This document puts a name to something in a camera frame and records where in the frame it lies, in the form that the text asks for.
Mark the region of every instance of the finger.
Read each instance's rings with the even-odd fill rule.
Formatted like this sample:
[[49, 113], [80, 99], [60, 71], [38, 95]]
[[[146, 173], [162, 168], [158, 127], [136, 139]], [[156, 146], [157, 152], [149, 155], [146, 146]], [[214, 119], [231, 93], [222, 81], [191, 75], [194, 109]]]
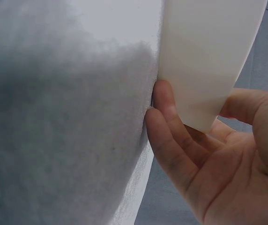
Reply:
[[212, 125], [211, 130], [209, 131], [209, 134], [215, 137], [217, 140], [220, 140], [223, 143], [227, 143], [229, 138], [231, 138], [231, 136], [233, 136], [233, 134], [236, 132], [236, 130], [216, 119]]
[[257, 111], [267, 100], [267, 95], [268, 92], [261, 90], [234, 89], [220, 115], [226, 118], [236, 118], [252, 125]]
[[201, 167], [209, 157], [209, 153], [196, 143], [185, 129], [176, 111], [171, 85], [167, 81], [157, 81], [154, 86], [153, 99], [155, 108], [162, 113], [175, 141], [192, 161]]
[[187, 190], [198, 167], [173, 139], [159, 110], [149, 109], [145, 121], [149, 142], [157, 161], [179, 190]]
[[223, 142], [217, 140], [215, 137], [210, 137], [207, 134], [204, 134], [189, 126], [185, 126], [185, 128], [195, 142], [197, 142], [200, 146], [206, 148], [210, 152], [215, 152], [225, 146]]

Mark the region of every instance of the white foam sheet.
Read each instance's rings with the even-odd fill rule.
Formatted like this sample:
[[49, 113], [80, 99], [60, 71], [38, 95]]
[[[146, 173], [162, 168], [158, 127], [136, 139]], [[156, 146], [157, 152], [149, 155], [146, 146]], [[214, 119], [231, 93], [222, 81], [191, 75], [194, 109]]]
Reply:
[[134, 223], [161, 5], [0, 0], [0, 225]]
[[182, 122], [208, 132], [247, 59], [267, 0], [169, 0], [159, 77]]

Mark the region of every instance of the white material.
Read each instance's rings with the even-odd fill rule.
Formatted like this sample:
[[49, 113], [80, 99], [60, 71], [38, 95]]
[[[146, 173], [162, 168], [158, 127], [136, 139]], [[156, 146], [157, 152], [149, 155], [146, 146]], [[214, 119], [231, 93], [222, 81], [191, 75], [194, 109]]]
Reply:
[[183, 123], [208, 132], [247, 59], [267, 0], [165, 2], [159, 78]]

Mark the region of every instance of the hand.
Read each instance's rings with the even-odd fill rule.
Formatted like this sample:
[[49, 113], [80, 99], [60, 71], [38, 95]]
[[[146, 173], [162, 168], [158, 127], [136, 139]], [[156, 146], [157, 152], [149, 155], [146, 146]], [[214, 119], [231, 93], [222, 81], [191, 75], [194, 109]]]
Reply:
[[253, 134], [216, 120], [209, 135], [182, 124], [171, 86], [158, 81], [145, 116], [163, 170], [205, 225], [268, 224], [268, 92], [235, 89], [220, 115], [253, 126]]

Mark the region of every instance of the gray cloth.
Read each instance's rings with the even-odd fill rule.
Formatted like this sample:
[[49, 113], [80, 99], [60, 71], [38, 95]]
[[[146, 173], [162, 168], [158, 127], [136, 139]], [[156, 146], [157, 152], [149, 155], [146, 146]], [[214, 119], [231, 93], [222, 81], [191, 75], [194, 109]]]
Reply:
[[157, 0], [0, 0], [0, 225], [134, 223], [160, 18]]
[[[256, 41], [236, 87], [268, 90], [268, 11], [265, 12]], [[239, 131], [251, 126], [236, 120], [222, 119]], [[136, 225], [197, 225], [187, 204], [154, 160]]]

